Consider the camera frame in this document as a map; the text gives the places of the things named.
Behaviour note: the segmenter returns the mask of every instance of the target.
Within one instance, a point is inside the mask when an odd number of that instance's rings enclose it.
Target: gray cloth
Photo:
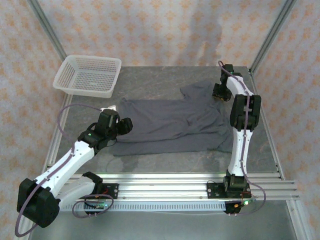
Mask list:
[[[181,100],[126,100],[117,110],[121,118],[131,118],[133,129],[117,137],[109,148],[115,156],[232,151],[233,135],[224,116],[224,106],[212,97],[210,80],[180,89]]]

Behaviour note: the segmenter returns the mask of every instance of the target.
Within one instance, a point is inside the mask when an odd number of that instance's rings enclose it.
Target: mesh basket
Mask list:
[[[53,87],[72,95],[111,98],[120,68],[118,58],[69,55],[55,75]]]

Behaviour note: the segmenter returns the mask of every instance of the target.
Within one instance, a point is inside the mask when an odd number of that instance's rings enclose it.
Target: patterned wallpaper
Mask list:
[[[61,61],[26,0],[0,1],[0,235],[12,240],[20,182],[41,173],[63,94]]]
[[[285,0],[40,0],[68,55],[250,66]]]
[[[287,179],[320,239],[320,4],[295,4],[254,76]]]

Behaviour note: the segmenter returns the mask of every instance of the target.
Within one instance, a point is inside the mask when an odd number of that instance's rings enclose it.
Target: gray table surface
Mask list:
[[[252,211],[261,201],[246,206]],[[295,240],[286,201],[267,201],[259,211],[242,216],[216,212],[107,212],[79,219],[61,212],[31,240]]]
[[[243,75],[244,82],[253,92],[253,86],[246,67],[234,67]],[[219,83],[221,70],[216,66],[166,66],[166,67],[122,67],[111,98],[74,95],[72,104],[83,103],[98,108],[117,105],[126,99],[182,99],[180,88],[197,81],[211,79]],[[226,115],[230,114],[233,99],[225,103]],[[85,107],[71,107],[64,130],[74,139],[98,120],[96,110]],[[57,159],[71,147],[62,138]],[[113,156],[108,148],[99,152],[77,172],[84,173],[204,173],[225,172],[231,153],[215,150],[199,152],[177,152],[148,155]],[[260,119],[250,141],[248,172],[277,171],[263,121]]]

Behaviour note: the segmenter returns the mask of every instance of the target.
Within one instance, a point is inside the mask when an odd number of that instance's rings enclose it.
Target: gray t-shirt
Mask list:
[[[210,80],[180,89],[179,100],[127,100],[117,106],[133,129],[117,137],[109,148],[116,156],[194,152],[217,149],[231,152],[233,135],[224,106],[212,97]]]

